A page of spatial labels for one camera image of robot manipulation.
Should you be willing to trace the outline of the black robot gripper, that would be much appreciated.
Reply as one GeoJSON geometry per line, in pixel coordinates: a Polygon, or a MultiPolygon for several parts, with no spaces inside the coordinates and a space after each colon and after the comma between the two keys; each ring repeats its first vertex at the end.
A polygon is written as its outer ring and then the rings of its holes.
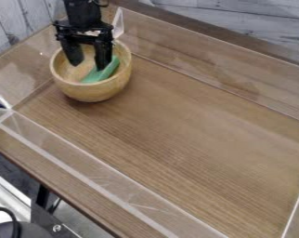
{"type": "Polygon", "coordinates": [[[65,20],[56,20],[56,39],[69,63],[78,66],[84,61],[80,44],[94,44],[96,67],[101,71],[113,57],[113,25],[102,20],[101,9],[110,0],[62,0],[65,20]]]}

